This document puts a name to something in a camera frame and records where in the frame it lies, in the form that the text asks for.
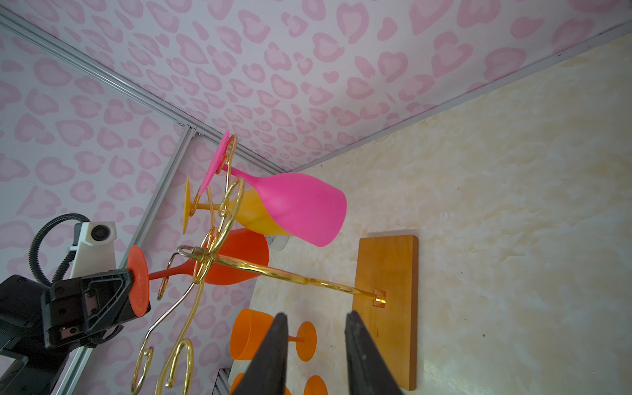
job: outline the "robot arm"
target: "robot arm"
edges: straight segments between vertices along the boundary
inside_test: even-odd
[[[37,264],[37,250],[59,218],[42,228],[31,247],[31,268],[42,282],[47,279]],[[116,336],[123,323],[138,318],[129,297],[134,276],[128,269],[116,269],[114,240],[113,222],[80,222],[71,252],[56,274],[63,277],[66,263],[74,258],[69,279],[40,284],[15,275],[0,284],[0,355],[15,359],[0,377],[0,395],[49,395],[70,351],[94,348]],[[105,337],[110,328],[115,330]]]

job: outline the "beige marble surface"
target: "beige marble surface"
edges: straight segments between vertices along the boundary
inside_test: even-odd
[[[360,238],[419,237],[411,393],[632,394],[632,35],[306,173],[345,192],[346,222],[270,265],[353,284]],[[289,349],[294,395],[311,375],[348,393],[349,296],[260,278],[251,308],[316,326],[311,361]]]

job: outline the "orange cup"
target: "orange cup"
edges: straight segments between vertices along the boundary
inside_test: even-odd
[[[327,386],[319,376],[311,376],[305,384],[303,395],[327,395]]]
[[[243,373],[240,373],[237,375],[237,377],[235,377],[235,381],[233,381],[233,385],[231,385],[231,392],[229,392],[228,395],[233,393],[233,391],[235,390],[235,388],[237,388],[242,379]],[[285,387],[285,395],[292,395],[287,387]]]
[[[270,329],[272,321],[274,321],[274,317],[269,314],[249,308],[243,309],[233,326],[231,357],[234,360],[251,360],[264,340],[266,332]],[[301,358],[301,361],[307,362],[312,359],[316,351],[316,328],[311,322],[305,321],[298,328],[296,337],[289,336],[288,341],[296,342],[298,357]]]
[[[233,231],[230,231],[228,233],[228,237],[226,238],[226,242],[224,242],[222,248],[219,249],[218,253],[220,255],[245,260],[247,262],[251,262],[253,264],[261,266],[268,266],[268,261],[270,258],[268,251],[268,242],[266,241],[265,236],[255,233],[247,228],[235,229]],[[130,251],[128,265],[130,264],[130,259],[132,258],[132,256],[135,257],[136,255],[132,255]],[[143,265],[147,266],[144,257],[142,261]],[[168,269],[149,274],[149,280],[169,277],[175,274],[188,274],[189,276],[192,276],[194,268],[195,261],[189,259],[180,266],[170,267]],[[234,269],[232,267],[220,264],[214,264],[206,273],[204,281],[207,284],[213,285],[233,285],[242,281],[253,279],[258,276],[260,276],[259,273]]]

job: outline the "gold metal wire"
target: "gold metal wire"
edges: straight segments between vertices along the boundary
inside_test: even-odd
[[[197,308],[200,304],[200,299],[204,291],[206,275],[208,274],[211,265],[215,263],[232,267],[234,269],[256,272],[259,274],[263,274],[264,276],[273,277],[273,278],[284,280],[284,281],[289,281],[295,284],[302,284],[302,285],[311,284],[314,286],[334,289],[336,291],[344,292],[351,295],[363,296],[366,298],[370,298],[381,304],[386,303],[386,299],[383,296],[380,296],[368,291],[363,291],[362,289],[358,289],[358,288],[354,288],[351,286],[346,286],[346,285],[342,285],[338,283],[333,283],[331,281],[305,277],[305,276],[301,276],[300,274],[286,272],[284,270],[275,269],[273,267],[256,265],[250,262],[246,262],[244,260],[239,260],[239,259],[235,259],[231,257],[225,257],[223,255],[218,255],[219,249],[223,246],[224,242],[226,241],[226,238],[228,237],[228,233],[233,227],[233,224],[236,220],[237,212],[239,211],[241,207],[241,201],[245,192],[245,181],[242,177],[237,177],[235,178],[233,182],[231,182],[231,169],[233,167],[233,156],[234,156],[235,149],[237,148],[237,144],[238,144],[238,137],[233,135],[228,141],[228,144],[226,146],[226,151],[222,159],[222,164],[220,165],[220,169],[223,169],[225,167],[225,170],[226,170],[226,191],[224,194],[224,198],[222,199],[222,202],[219,204],[219,207],[217,209],[217,213],[219,214],[221,218],[219,222],[219,226],[215,227],[215,212],[213,209],[213,202],[210,196],[209,188],[207,188],[207,195],[209,198],[208,207],[205,204],[199,203],[200,195],[196,193],[195,199],[192,202],[192,206],[189,213],[185,213],[185,215],[188,214],[188,216],[190,217],[195,213],[196,209],[209,209],[211,213],[211,227],[209,229],[209,232],[206,234],[206,236],[202,240],[199,247],[181,245],[178,247],[176,252],[173,255],[171,255],[171,259],[169,259],[167,268],[171,267],[173,258],[176,255],[182,255],[186,258],[193,259],[195,261],[195,268],[193,270],[193,281],[191,282],[191,284],[185,291],[184,295],[182,295],[180,299],[178,299],[176,303],[173,306],[171,306],[169,310],[167,310],[167,312],[165,312],[165,314],[163,314],[149,328],[149,331],[147,331],[147,334],[145,335],[145,339],[143,340],[143,344],[142,344],[140,353],[138,354],[138,359],[136,362],[136,369],[134,371],[133,382],[131,385],[132,395],[137,395],[140,392],[143,382],[147,376],[147,372],[149,371],[152,357],[154,355],[154,348],[147,347],[147,345],[149,343],[149,337],[152,331],[171,312],[173,312],[173,310],[175,310],[182,303],[182,301],[191,293],[193,288],[197,286],[198,289],[195,295],[195,301],[193,302],[193,307],[191,308],[191,311],[189,312],[189,316],[187,317],[185,325],[180,331],[180,335],[178,336],[178,339],[174,343],[174,346],[171,349],[169,357],[167,358],[167,361],[161,370],[160,376],[158,378],[158,383],[156,383],[156,389],[155,389],[155,395],[161,395],[163,387],[171,388],[174,385],[179,356],[182,350],[184,349],[186,351],[186,373],[185,373],[185,385],[183,389],[183,394],[188,395],[190,386],[191,386],[191,377],[193,375],[194,355],[193,355],[193,345],[189,339],[185,339],[185,334],[187,330],[189,329],[189,326],[191,325],[191,322],[193,321],[195,313],[197,312]],[[233,194],[233,192],[236,192],[236,198],[234,200],[232,209],[229,209],[228,203],[230,201],[230,196]],[[162,280],[161,288],[158,294],[159,300],[162,298],[164,294],[164,290],[167,286],[168,279],[169,279],[168,277],[165,277]],[[140,366],[144,360],[145,360],[145,365],[143,367],[142,375],[140,375],[140,378],[139,378],[138,375],[140,373]]]
[[[193,345],[189,339],[185,339],[185,335],[189,327],[191,326],[191,322],[197,312],[197,308],[200,304],[200,299],[202,297],[202,293],[204,293],[204,284],[206,275],[209,272],[210,266],[216,262],[217,251],[222,247],[226,238],[228,237],[228,233],[230,232],[233,224],[236,220],[237,211],[241,207],[241,200],[243,198],[245,182],[243,178],[239,177],[234,182],[230,183],[230,170],[232,168],[233,156],[235,149],[237,148],[238,139],[237,136],[231,137],[229,140],[226,152],[224,153],[224,158],[222,161],[221,168],[226,165],[226,192],[224,194],[224,198],[220,204],[220,209],[218,210],[219,215],[221,217],[221,221],[219,227],[215,227],[215,212],[213,210],[213,201],[210,195],[210,188],[207,188],[207,196],[209,198],[208,209],[210,210],[210,229],[206,234],[200,247],[197,247],[196,250],[200,250],[197,256],[199,260],[195,262],[195,268],[193,270],[193,280],[189,287],[186,289],[185,293],[174,303],[173,306],[169,307],[169,309],[161,315],[154,324],[147,331],[145,338],[143,340],[143,344],[140,348],[140,352],[138,354],[136,367],[134,369],[134,375],[131,384],[131,395],[138,395],[140,392],[143,383],[147,377],[149,372],[149,368],[151,366],[152,358],[154,355],[154,348],[148,347],[149,338],[154,329],[165,320],[165,318],[171,314],[180,304],[184,301],[184,299],[191,293],[193,288],[197,286],[197,293],[195,295],[195,300],[193,302],[193,307],[191,308],[187,320],[185,322],[184,327],[180,331],[178,339],[174,343],[174,346],[171,349],[169,357],[167,358],[164,366],[162,367],[160,376],[158,378],[158,382],[156,383],[155,395],[162,394],[162,388],[171,388],[175,383],[176,370],[178,366],[179,356],[182,350],[186,351],[186,373],[185,373],[185,385],[183,388],[183,394],[188,395],[190,386],[191,386],[191,378],[193,376],[193,365],[194,365],[194,354],[193,354]],[[228,209],[228,203],[230,200],[231,194],[236,190],[236,198],[234,200],[234,205],[232,210]],[[185,215],[192,216],[196,209],[206,209],[206,205],[202,205],[199,203],[200,196],[196,194],[195,199],[193,201],[192,207],[188,213]],[[169,263],[167,264],[167,268],[171,267],[173,263],[173,259],[176,255],[183,255],[182,253],[174,253],[171,255],[169,259]],[[158,299],[160,300],[164,295],[166,286],[169,282],[169,278],[165,277],[162,280],[161,288],[159,290]]]

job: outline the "wooden base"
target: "wooden base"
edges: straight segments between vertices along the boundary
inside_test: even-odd
[[[412,391],[417,373],[419,241],[413,235],[360,239],[356,288],[386,293],[386,305],[353,297],[356,310],[400,387]]]

